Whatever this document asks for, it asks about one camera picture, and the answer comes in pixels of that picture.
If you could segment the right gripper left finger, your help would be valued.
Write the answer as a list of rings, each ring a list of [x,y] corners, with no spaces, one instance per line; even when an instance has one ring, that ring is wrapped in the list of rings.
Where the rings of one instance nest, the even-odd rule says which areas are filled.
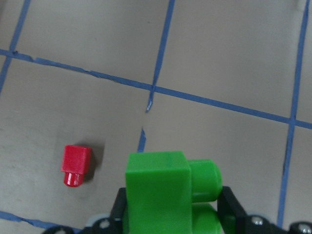
[[[85,234],[122,234],[127,207],[126,188],[120,188],[110,213],[90,217],[84,228]]]

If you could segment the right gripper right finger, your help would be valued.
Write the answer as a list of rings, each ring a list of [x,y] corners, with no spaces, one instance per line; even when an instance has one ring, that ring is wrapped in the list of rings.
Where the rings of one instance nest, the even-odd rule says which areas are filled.
[[[217,214],[226,234],[310,234],[312,232],[310,222],[294,222],[285,230],[260,215],[248,215],[228,186],[222,187],[217,199]]]

